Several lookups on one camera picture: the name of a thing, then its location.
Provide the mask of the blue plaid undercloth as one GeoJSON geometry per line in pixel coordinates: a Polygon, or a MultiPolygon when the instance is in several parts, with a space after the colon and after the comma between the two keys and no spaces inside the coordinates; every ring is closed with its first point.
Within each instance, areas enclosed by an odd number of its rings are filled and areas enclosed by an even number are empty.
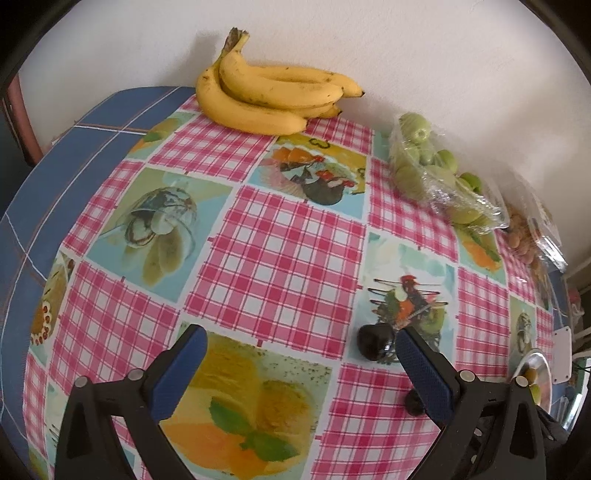
{"type": "Polygon", "coordinates": [[[119,91],[94,106],[49,150],[1,217],[1,427],[22,462],[29,330],[56,251],[125,153],[192,94],[188,87],[119,91]]]}

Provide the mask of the dark plum upper left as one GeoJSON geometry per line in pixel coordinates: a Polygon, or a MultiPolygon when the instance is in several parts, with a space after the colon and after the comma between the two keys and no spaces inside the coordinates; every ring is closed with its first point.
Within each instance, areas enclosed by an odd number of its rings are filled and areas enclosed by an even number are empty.
{"type": "Polygon", "coordinates": [[[396,331],[383,322],[363,325],[356,333],[356,346],[363,358],[381,364],[397,360],[395,340],[396,331]]]}

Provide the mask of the dark plum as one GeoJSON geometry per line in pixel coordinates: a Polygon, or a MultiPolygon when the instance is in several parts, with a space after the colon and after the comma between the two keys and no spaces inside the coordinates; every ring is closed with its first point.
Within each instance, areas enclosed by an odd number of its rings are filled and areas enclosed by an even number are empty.
{"type": "Polygon", "coordinates": [[[407,413],[413,417],[420,417],[426,412],[425,405],[415,389],[405,395],[404,406],[407,413]]]}
{"type": "Polygon", "coordinates": [[[381,364],[397,360],[395,340],[396,331],[383,322],[363,325],[356,333],[356,346],[363,358],[381,364]]]}

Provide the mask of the dark plum centre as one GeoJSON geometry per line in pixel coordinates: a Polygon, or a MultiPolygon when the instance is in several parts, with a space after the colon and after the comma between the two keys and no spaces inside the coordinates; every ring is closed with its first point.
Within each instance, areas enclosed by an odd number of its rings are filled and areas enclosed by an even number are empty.
{"type": "Polygon", "coordinates": [[[415,389],[405,395],[404,406],[407,413],[413,417],[420,417],[426,412],[425,405],[415,389]]]}

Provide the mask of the clear box of longans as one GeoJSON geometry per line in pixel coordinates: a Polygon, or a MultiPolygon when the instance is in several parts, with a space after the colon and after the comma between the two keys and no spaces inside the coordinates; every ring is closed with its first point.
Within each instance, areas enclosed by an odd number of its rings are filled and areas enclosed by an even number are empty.
{"type": "Polygon", "coordinates": [[[516,207],[525,218],[526,231],[541,253],[561,272],[568,263],[562,251],[562,241],[552,214],[533,188],[521,178],[504,193],[507,206],[516,207]]]}

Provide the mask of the large green mango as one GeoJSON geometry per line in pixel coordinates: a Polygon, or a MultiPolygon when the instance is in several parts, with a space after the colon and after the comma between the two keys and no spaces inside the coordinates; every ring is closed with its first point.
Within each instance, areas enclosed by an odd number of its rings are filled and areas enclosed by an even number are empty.
{"type": "Polygon", "coordinates": [[[534,403],[540,406],[542,403],[542,391],[540,386],[537,383],[532,383],[529,385],[529,389],[534,403]]]}

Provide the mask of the yellow banana bunch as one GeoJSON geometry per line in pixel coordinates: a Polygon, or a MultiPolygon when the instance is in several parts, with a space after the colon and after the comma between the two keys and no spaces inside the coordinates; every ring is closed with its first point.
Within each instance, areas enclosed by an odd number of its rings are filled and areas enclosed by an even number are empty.
{"type": "Polygon", "coordinates": [[[247,41],[249,33],[232,28],[221,53],[195,84],[198,107],[220,126],[266,136],[301,133],[311,119],[339,116],[342,98],[365,94],[355,80],[339,73],[249,64],[242,55],[247,41]]]}

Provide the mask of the plastic tray of green fruits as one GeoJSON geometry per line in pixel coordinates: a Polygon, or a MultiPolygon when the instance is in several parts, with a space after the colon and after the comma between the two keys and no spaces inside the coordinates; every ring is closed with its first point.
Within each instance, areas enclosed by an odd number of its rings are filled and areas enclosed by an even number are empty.
{"type": "Polygon", "coordinates": [[[451,223],[478,234],[509,226],[507,207],[490,174],[423,115],[405,112],[394,120],[389,163],[401,194],[451,223]]]}

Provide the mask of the checkered fruit print tablecloth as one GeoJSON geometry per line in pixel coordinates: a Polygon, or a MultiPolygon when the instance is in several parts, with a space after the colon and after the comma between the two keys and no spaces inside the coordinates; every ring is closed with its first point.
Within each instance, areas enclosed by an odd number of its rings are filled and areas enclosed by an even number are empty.
{"type": "Polygon", "coordinates": [[[204,371],[163,428],[200,479],[404,479],[437,435],[406,413],[366,324],[413,324],[456,366],[502,380],[552,348],[538,283],[502,233],[407,202],[379,136],[346,120],[270,139],[190,96],[125,153],[59,245],[33,316],[23,417],[53,475],[66,394],[121,378],[190,323],[204,371]]]}

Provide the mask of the pink chair frame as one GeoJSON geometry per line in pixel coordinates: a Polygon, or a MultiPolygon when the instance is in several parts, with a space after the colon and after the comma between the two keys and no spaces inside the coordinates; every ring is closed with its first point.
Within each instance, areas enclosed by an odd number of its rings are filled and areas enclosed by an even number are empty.
{"type": "Polygon", "coordinates": [[[27,162],[32,165],[37,165],[43,158],[43,152],[37,141],[26,110],[18,74],[14,76],[8,85],[4,103],[10,118],[12,129],[18,139],[27,162]]]}

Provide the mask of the white plastic device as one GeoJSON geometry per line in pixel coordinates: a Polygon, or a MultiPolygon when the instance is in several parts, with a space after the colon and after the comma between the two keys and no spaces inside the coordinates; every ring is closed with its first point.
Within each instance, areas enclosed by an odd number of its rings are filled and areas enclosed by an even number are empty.
{"type": "Polygon", "coordinates": [[[552,336],[552,382],[554,385],[567,382],[572,375],[572,330],[569,326],[553,332],[552,336]]]}

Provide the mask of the silver metal bowl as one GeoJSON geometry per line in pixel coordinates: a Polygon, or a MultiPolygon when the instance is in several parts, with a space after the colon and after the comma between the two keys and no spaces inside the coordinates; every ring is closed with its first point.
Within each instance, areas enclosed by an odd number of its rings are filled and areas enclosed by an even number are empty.
{"type": "Polygon", "coordinates": [[[534,368],[538,373],[536,383],[540,386],[542,391],[542,403],[539,407],[547,413],[550,413],[552,406],[552,375],[549,363],[540,349],[534,348],[525,354],[517,364],[510,379],[513,380],[516,377],[524,377],[523,373],[528,368],[534,368]]]}

